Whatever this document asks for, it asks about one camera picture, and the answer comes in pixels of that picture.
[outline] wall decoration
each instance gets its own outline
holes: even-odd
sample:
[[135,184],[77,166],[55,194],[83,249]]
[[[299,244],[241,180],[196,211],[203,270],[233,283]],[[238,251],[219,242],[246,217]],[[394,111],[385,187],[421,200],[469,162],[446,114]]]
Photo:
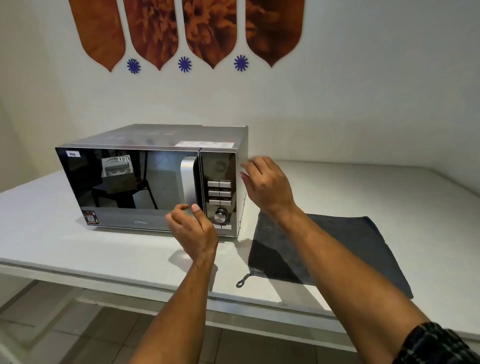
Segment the wall decoration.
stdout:
[[133,47],[159,70],[179,45],[174,0],[123,0]]
[[237,0],[182,0],[190,50],[214,68],[237,42]]
[[190,72],[192,69],[192,61],[188,57],[180,57],[179,59],[179,68],[182,72]]
[[69,0],[85,52],[110,72],[125,54],[116,0]]
[[248,58],[242,55],[237,56],[234,62],[237,71],[243,72],[248,68]]
[[305,0],[246,0],[246,36],[250,49],[270,67],[300,40]]
[[141,67],[139,61],[137,61],[135,58],[130,58],[127,62],[127,68],[131,73],[137,74],[140,73]]

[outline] hand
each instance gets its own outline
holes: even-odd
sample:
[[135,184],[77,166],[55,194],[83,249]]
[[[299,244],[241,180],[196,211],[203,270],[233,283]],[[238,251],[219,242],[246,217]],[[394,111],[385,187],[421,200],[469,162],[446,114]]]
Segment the hand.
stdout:
[[195,264],[201,264],[205,260],[213,264],[218,245],[215,228],[197,204],[192,205],[194,218],[184,212],[188,207],[186,204],[176,205],[165,216],[168,226]]
[[278,220],[296,205],[287,177],[270,157],[254,157],[241,164],[248,197],[272,220]]

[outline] forearm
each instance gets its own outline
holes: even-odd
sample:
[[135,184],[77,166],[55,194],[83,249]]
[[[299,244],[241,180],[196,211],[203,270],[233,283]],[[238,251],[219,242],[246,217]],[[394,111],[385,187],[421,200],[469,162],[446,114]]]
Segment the forearm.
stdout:
[[192,264],[148,328],[130,364],[198,363],[214,259],[212,256]]
[[391,362],[409,332],[428,321],[396,286],[297,207],[276,222],[365,360]]

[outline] rotary knob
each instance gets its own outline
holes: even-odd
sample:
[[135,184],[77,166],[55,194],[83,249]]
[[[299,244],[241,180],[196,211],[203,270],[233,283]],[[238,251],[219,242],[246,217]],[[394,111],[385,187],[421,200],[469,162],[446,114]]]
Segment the rotary knob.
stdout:
[[215,211],[214,219],[216,222],[219,222],[220,224],[224,223],[227,221],[228,217],[228,212],[224,208],[219,208],[217,211]]

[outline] silver microwave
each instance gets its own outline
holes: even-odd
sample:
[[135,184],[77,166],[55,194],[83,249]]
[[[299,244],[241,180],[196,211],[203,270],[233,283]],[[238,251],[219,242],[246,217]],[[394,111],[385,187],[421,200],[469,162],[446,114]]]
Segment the silver microwave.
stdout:
[[56,151],[88,225],[169,231],[165,215],[197,203],[218,235],[238,235],[246,126],[133,124]]

